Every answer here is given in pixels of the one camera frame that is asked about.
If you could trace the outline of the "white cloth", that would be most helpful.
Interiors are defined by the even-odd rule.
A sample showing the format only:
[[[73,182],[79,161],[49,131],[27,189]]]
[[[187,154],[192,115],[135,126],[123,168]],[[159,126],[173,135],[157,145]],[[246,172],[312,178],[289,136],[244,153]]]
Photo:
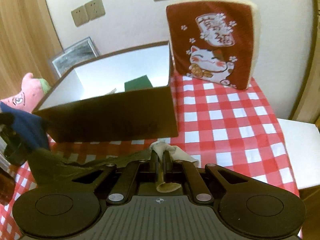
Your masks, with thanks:
[[[156,190],[160,193],[171,193],[181,188],[181,184],[178,183],[166,183],[163,178],[163,154],[165,151],[169,152],[171,160],[184,160],[191,162],[195,167],[199,166],[199,161],[193,158],[188,153],[184,152],[178,146],[171,146],[162,140],[153,142],[150,145],[150,150],[155,151],[159,157],[160,167],[158,180],[156,182]]]

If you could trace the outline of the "olive grey cloth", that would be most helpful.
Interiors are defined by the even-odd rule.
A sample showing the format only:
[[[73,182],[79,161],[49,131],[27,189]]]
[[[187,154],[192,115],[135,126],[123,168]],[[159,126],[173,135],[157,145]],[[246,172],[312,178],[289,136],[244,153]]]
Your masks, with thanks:
[[[117,167],[125,167],[132,161],[149,160],[150,157],[151,150],[146,149],[124,157],[108,157],[81,164],[55,155],[44,148],[39,148],[27,156],[27,162],[36,183],[43,186],[65,180],[102,165],[115,164]]]

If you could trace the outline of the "dark blue cloth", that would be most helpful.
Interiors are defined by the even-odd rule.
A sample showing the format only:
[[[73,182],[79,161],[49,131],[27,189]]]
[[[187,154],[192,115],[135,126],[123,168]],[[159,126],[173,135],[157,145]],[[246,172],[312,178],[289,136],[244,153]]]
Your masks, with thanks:
[[[14,117],[13,130],[19,135],[29,151],[38,148],[50,150],[44,121],[41,117],[31,113],[14,109],[1,102],[3,113],[10,113]]]

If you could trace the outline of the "green scouring sponge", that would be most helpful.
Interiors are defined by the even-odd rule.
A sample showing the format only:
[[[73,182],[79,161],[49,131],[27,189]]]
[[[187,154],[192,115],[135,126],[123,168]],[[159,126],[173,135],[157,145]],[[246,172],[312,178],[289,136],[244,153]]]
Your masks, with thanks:
[[[125,91],[153,88],[149,78],[144,75],[124,83]]]

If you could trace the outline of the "red white checkered tablecloth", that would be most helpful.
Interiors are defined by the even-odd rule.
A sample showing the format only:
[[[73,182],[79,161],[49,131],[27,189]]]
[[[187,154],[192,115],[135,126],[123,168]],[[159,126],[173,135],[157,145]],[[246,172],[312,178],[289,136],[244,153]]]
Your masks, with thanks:
[[[156,140],[178,146],[204,167],[216,163],[299,196],[280,124],[258,84],[247,90],[175,76],[178,137],[111,142],[55,143],[50,148],[69,161],[125,156],[149,148]],[[14,201],[36,187],[28,163],[8,170],[16,181],[11,202],[1,205],[1,239],[19,239],[11,211]]]

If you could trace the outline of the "brown cardboard box white inside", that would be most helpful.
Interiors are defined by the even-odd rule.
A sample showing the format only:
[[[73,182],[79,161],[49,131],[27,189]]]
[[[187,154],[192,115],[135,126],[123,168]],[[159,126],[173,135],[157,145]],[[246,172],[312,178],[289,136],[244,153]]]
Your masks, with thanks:
[[[146,75],[153,88],[125,91]],[[178,135],[168,41],[115,51],[77,64],[33,113],[56,142],[157,139]]]

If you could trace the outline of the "glass jar green lid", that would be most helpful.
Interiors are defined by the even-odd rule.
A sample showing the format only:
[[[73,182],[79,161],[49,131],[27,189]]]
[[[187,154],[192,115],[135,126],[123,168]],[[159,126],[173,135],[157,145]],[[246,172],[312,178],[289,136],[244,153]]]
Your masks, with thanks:
[[[6,125],[1,125],[1,155],[15,166],[22,166],[27,159],[27,150],[21,138]]]

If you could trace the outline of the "wooden door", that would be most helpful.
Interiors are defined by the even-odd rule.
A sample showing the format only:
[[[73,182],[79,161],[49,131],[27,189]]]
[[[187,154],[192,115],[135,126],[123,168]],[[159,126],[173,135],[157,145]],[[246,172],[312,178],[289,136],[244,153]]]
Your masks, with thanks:
[[[310,56],[290,119],[319,126],[319,0],[312,1],[314,17]]]

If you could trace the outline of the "pink plush toy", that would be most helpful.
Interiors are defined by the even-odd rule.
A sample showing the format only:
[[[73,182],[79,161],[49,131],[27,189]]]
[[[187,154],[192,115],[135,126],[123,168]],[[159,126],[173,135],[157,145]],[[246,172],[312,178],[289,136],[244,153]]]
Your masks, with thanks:
[[[50,89],[51,87],[45,79],[37,79],[34,78],[33,73],[27,73],[22,79],[21,91],[16,95],[1,99],[1,102],[11,108],[32,113]]]

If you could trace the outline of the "glass sand art frame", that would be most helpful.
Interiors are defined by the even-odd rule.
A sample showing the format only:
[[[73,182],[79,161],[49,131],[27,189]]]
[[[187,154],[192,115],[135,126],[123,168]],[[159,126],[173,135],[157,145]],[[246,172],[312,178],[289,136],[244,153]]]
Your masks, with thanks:
[[[90,37],[84,38],[70,47],[62,50],[48,62],[54,75],[59,79],[74,65],[99,56],[99,51]]]

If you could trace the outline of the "beige wall socket left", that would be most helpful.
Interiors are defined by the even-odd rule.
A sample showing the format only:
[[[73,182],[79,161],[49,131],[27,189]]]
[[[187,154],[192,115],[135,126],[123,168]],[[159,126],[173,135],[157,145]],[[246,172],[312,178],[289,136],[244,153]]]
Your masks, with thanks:
[[[71,15],[76,27],[79,27],[87,22],[89,22],[89,17],[84,5],[71,11]]]

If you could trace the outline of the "beige wall socket middle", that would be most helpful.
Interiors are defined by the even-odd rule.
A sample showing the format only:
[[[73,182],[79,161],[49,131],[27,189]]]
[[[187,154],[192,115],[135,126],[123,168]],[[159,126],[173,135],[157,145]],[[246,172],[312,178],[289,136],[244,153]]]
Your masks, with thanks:
[[[85,8],[90,21],[105,15],[105,8],[102,0],[91,0],[85,4]]]

